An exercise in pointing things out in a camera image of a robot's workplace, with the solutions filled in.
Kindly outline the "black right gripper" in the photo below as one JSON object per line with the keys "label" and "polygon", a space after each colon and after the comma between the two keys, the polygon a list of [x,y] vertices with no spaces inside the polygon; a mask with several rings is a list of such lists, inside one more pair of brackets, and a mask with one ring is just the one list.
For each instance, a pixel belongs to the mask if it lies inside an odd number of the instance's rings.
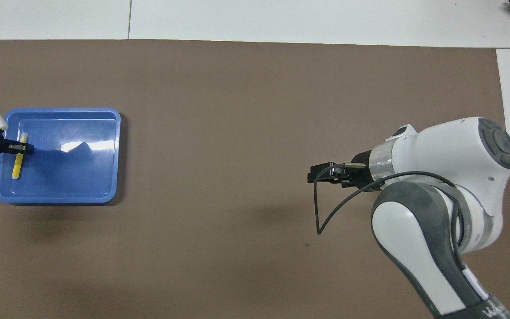
{"label": "black right gripper", "polygon": [[[349,167],[345,163],[323,163],[320,165],[314,165],[310,168],[310,174],[307,174],[308,183],[331,183],[331,184],[354,184],[357,188],[363,188],[364,186],[373,182],[369,161],[371,151],[365,151],[356,154],[352,158],[352,163],[363,163],[366,165],[363,169],[357,169],[353,173],[352,179],[348,175],[343,175],[346,169]],[[323,176],[317,178],[317,175],[324,170]]]}

